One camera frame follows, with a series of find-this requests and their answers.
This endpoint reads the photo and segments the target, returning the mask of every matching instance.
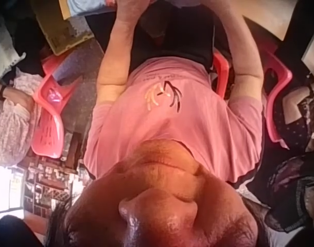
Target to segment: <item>pink shirt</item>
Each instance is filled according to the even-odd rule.
[[[165,87],[170,97],[158,96],[158,87],[153,90],[165,81],[170,83]],[[148,110],[147,96],[152,94],[159,105],[152,103]],[[150,59],[131,74],[116,102],[95,106],[84,162],[99,178],[143,141],[172,139],[212,174],[235,183],[259,161],[261,112],[262,103],[250,97],[227,104],[212,91],[210,77],[198,63]]]

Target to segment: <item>nose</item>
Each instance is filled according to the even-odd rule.
[[[189,235],[196,218],[197,204],[181,201],[153,188],[131,200],[122,200],[119,212],[128,224],[127,243],[157,246],[157,242],[170,244]]]

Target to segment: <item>red plastic chair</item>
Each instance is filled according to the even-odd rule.
[[[260,53],[264,61],[264,74],[266,74],[267,70],[272,69],[278,77],[277,85],[267,95],[266,122],[270,139],[274,143],[279,143],[282,141],[282,138],[278,134],[273,120],[273,108],[277,95],[292,80],[292,72],[274,54],[266,50],[262,50]]]
[[[213,56],[213,66],[218,74],[217,94],[224,98],[229,78],[229,63],[219,51],[215,51]]]
[[[70,85],[60,86],[53,77],[53,72],[68,54],[69,52],[60,56],[52,55],[43,61],[46,76],[33,95],[35,102],[42,107],[40,121],[31,142],[31,148],[37,155],[59,158],[62,154],[64,127],[60,113],[81,81],[78,78]]]

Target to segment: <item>chair backrest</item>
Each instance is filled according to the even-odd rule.
[[[224,98],[229,78],[229,63],[219,51],[213,53],[213,66],[218,74],[217,94]]]
[[[61,65],[67,54],[51,56],[43,64],[46,73],[38,90],[33,95],[35,102],[42,107],[41,118],[31,142],[32,150],[42,156],[59,158],[64,143],[64,127],[60,116],[72,92],[80,82],[78,78],[71,85],[60,86],[53,72]]]
[[[261,50],[260,53],[264,61],[264,73],[266,74],[266,72],[271,69],[277,74],[278,78],[276,86],[271,90],[270,94],[267,95],[266,106],[266,125],[268,134],[272,142],[278,143],[282,138],[278,134],[273,120],[273,109],[276,97],[292,80],[292,72],[274,54],[266,50]]]

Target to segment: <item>pink chair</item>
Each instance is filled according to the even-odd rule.
[[[213,66],[218,74],[217,94],[224,98],[229,78],[229,63],[219,51],[215,51],[213,57]]]
[[[81,81],[78,78],[70,85],[60,86],[53,77],[53,72],[68,54],[69,52],[60,56],[52,55],[43,61],[46,76],[33,95],[35,102],[42,107],[31,143],[31,148],[37,155],[59,158],[62,154],[64,127],[60,113]]]
[[[277,57],[275,57],[274,54],[270,53],[269,51],[262,50],[260,53],[261,57],[263,58],[264,74],[266,74],[267,70],[272,69],[275,71],[278,77],[277,85],[272,89],[270,94],[267,95],[266,122],[270,139],[274,143],[279,143],[282,141],[282,138],[278,134],[273,120],[273,108],[278,94],[292,80],[292,72]]]

